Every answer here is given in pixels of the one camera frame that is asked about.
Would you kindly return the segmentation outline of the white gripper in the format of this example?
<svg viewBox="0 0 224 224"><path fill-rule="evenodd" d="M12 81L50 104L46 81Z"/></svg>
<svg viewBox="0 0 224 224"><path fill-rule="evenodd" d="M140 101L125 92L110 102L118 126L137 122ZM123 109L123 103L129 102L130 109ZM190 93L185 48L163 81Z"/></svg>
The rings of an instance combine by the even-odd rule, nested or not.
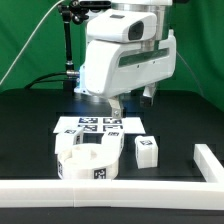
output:
<svg viewBox="0 0 224 224"><path fill-rule="evenodd" d="M116 95L147 85L140 102L152 106L157 90L155 82L171 77L175 63L176 39L172 30L154 51L143 52L141 42L118 44L93 40L86 51L85 86L92 95L109 98L112 118L121 119L123 104Z"/></svg>

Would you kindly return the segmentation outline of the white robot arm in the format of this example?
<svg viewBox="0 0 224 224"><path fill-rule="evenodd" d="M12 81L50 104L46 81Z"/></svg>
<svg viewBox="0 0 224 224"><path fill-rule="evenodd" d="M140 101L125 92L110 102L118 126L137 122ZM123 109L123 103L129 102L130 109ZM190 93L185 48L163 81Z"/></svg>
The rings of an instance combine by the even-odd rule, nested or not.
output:
<svg viewBox="0 0 224 224"><path fill-rule="evenodd" d="M167 15L173 0L109 0L111 8L91 19L84 63L87 91L109 101L123 117L119 95L143 88L151 99L156 83L173 75L176 39Z"/></svg>

